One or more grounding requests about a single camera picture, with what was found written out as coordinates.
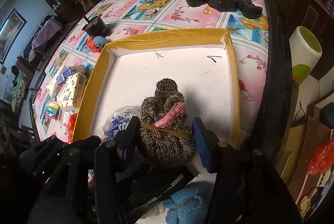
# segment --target blue pen mark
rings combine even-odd
[[[217,61],[215,61],[215,60],[213,59],[213,57],[222,57],[222,56],[207,55],[206,57],[211,58],[211,59],[213,60],[214,63],[217,63]]]

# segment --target red plastic bag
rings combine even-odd
[[[86,45],[87,47],[94,53],[94,52],[100,52],[101,49],[100,47],[96,46],[94,43],[94,37],[88,37],[88,39],[86,40]]]
[[[78,116],[78,113],[74,113],[70,116],[70,119],[68,121],[68,125],[67,125],[67,130],[68,130],[68,144],[71,144],[73,142],[73,131],[74,131],[74,127],[76,125],[76,117]]]
[[[310,175],[326,173],[334,164],[334,138],[318,145],[309,164]]]

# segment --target picture frame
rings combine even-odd
[[[0,28],[0,63],[3,64],[17,35],[27,21],[13,9]]]

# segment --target yellow tape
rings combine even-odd
[[[160,132],[165,132],[165,133],[168,133],[168,134],[170,134],[172,136],[175,136],[175,137],[191,139],[191,135],[188,135],[186,133],[180,133],[180,132],[175,132],[175,131],[172,131],[172,130],[161,129],[161,128],[155,127],[152,124],[148,124],[148,123],[144,123],[144,122],[141,122],[140,125],[143,128],[150,129],[150,130],[156,130],[156,131],[160,131]]]

